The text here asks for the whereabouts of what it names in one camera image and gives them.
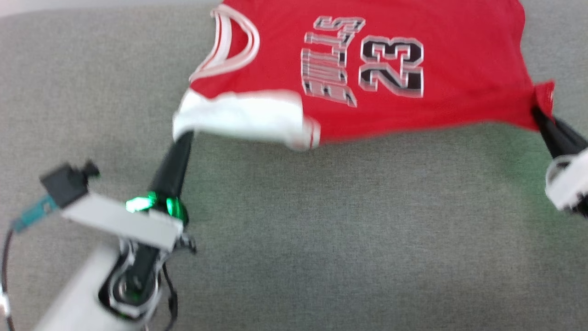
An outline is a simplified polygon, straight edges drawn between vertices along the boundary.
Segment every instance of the white neckline trim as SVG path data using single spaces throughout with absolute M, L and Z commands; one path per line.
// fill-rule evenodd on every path
M 216 19 L 215 45 L 204 62 L 190 76 L 190 82 L 198 78 L 225 74 L 241 69 L 251 63 L 259 52 L 259 31 L 257 27 L 237 10 L 221 4 L 211 12 Z M 232 41 L 231 19 L 247 35 L 247 46 L 239 54 L 227 59 Z

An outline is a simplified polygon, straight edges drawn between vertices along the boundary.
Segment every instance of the gray fabric surface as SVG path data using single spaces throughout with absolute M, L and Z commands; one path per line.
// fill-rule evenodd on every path
M 524 55 L 555 113 L 588 134 L 588 6 L 526 0 Z M 213 44 L 207 6 L 0 19 L 0 215 L 38 176 L 92 158 L 92 187 L 143 194 L 188 75 Z M 177 255 L 176 330 L 585 330 L 588 223 L 543 194 L 539 135 L 497 124 L 294 153 L 199 137 L 185 186 L 197 257 Z M 15 239 L 9 291 L 33 328 L 114 238 L 58 217 Z M 161 330 L 164 305 L 152 323 Z

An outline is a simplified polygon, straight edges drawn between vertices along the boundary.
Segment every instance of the basketball jersey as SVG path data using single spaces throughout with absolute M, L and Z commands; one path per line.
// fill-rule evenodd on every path
M 494 121 L 536 130 L 518 0 L 226 0 L 174 137 L 211 131 L 293 148 Z

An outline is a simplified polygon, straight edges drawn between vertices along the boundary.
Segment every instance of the teal connector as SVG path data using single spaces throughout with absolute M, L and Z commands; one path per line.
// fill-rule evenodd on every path
M 51 196 L 47 195 L 40 199 L 31 208 L 25 210 L 19 218 L 14 220 L 12 228 L 14 229 L 14 232 L 20 233 L 57 209 L 59 209 L 59 207 L 55 204 L 55 201 L 53 201 Z

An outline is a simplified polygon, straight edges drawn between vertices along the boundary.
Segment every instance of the black cable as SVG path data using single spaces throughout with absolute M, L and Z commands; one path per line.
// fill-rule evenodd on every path
M 176 292 L 176 289 L 173 287 L 172 280 L 169 278 L 168 275 L 168 267 L 165 263 L 163 264 L 162 270 L 163 276 L 165 277 L 165 281 L 168 283 L 170 292 L 168 299 L 168 308 L 171 317 L 169 319 L 168 326 L 165 328 L 165 331 L 171 331 L 174 323 L 176 323 L 176 320 L 178 319 L 178 292 Z
M 4 239 L 4 249 L 2 251 L 2 295 L 8 300 L 8 251 L 10 249 L 10 242 L 12 241 L 12 235 L 14 230 L 12 226 L 8 229 L 6 237 Z M 12 323 L 12 315 L 6 317 L 6 326 L 8 331 L 14 331 L 14 323 Z

